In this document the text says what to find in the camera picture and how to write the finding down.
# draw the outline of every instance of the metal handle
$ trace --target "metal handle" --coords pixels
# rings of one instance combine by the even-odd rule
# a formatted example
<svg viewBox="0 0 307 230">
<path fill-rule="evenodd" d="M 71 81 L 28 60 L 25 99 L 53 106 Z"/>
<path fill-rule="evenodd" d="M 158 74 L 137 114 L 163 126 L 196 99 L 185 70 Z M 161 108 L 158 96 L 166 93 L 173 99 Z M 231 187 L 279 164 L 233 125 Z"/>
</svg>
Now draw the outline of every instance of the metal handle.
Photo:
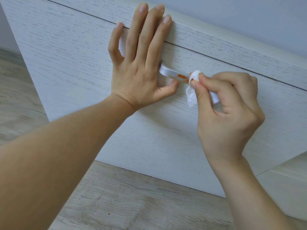
<svg viewBox="0 0 307 230">
<path fill-rule="evenodd" d="M 165 61 L 162 61 L 159 72 L 169 78 L 189 84 L 189 75 L 180 73 L 166 66 Z"/>
</svg>

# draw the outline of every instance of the person's left hand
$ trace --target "person's left hand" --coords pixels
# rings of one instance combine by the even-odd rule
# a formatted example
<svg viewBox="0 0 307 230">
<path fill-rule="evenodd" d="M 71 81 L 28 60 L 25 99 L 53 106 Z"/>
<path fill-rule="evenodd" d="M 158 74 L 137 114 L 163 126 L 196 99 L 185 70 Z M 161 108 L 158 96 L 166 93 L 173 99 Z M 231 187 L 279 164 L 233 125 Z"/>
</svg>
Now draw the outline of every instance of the person's left hand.
<svg viewBox="0 0 307 230">
<path fill-rule="evenodd" d="M 147 3 L 136 8 L 128 31 L 126 57 L 118 49 L 123 24 L 118 23 L 111 35 L 108 47 L 113 62 L 111 93 L 126 100 L 135 111 L 175 94 L 178 89 L 179 82 L 175 80 L 169 86 L 157 86 L 160 53 L 172 23 L 171 16 L 166 15 L 155 32 L 164 10 L 163 4 L 149 12 Z"/>
</svg>

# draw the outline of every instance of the hand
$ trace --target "hand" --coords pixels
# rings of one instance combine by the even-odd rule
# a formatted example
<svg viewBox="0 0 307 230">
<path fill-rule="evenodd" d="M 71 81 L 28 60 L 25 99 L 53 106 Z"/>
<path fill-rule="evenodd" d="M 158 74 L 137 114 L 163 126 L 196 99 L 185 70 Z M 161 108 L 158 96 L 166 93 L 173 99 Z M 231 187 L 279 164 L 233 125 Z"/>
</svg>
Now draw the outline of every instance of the hand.
<svg viewBox="0 0 307 230">
<path fill-rule="evenodd" d="M 197 132 L 211 164 L 236 163 L 243 149 L 264 121 L 257 101 L 257 78 L 248 73 L 223 72 L 192 81 L 198 102 Z M 218 94 L 223 112 L 213 110 L 209 91 Z"/>
<path fill-rule="evenodd" d="M 147 3 L 136 8 L 128 31 L 126 57 L 118 49 L 122 23 L 116 25 L 111 35 L 108 47 L 113 62 L 111 93 L 126 100 L 134 111 L 171 96 L 178 89 L 178 81 L 162 88 L 157 86 L 160 53 L 172 23 L 171 16 L 166 15 L 155 32 L 164 10 L 163 4 L 149 12 Z"/>
</svg>

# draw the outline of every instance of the floor plank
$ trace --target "floor plank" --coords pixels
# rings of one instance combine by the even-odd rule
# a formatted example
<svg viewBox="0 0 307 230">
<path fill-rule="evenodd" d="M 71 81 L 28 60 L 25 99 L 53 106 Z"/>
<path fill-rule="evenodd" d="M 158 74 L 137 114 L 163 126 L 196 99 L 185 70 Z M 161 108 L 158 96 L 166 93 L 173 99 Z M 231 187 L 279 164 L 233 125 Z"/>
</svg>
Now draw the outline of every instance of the floor plank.
<svg viewBox="0 0 307 230">
<path fill-rule="evenodd" d="M 48 123 L 25 67 L 0 60 L 0 145 Z M 299 229 L 307 222 L 292 220 Z M 234 229 L 226 199 L 94 162 L 50 227 Z"/>
</svg>

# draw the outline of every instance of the gray wall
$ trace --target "gray wall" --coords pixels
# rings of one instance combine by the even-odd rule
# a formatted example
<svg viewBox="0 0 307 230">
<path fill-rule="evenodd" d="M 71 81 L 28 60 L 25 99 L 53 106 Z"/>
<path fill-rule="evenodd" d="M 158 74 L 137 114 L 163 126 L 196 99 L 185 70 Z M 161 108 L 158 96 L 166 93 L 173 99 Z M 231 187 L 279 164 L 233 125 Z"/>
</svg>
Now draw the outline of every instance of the gray wall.
<svg viewBox="0 0 307 230">
<path fill-rule="evenodd" d="M 307 0 L 147 0 L 307 57 Z M 0 46 L 17 50 L 0 9 Z"/>
<path fill-rule="evenodd" d="M 19 51 L 12 30 L 0 5 L 0 47 Z"/>
</svg>

